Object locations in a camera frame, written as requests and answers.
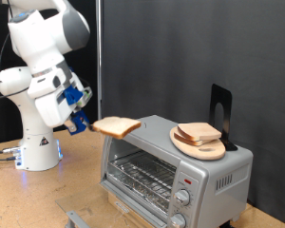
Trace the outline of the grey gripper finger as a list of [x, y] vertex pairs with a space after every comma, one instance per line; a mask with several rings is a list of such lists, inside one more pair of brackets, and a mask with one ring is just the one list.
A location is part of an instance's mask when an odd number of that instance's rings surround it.
[[66, 128], [70, 133], [74, 133], [77, 130], [76, 124], [71, 119], [67, 119], [64, 122], [64, 125], [66, 126]]

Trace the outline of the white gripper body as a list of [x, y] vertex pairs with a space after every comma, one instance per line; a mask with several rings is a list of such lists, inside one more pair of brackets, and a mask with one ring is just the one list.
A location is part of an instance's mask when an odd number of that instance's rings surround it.
[[81, 109], [86, 106], [86, 89], [75, 73], [68, 80], [63, 73], [50, 73], [34, 80], [34, 103], [48, 127], [71, 119], [78, 128]]

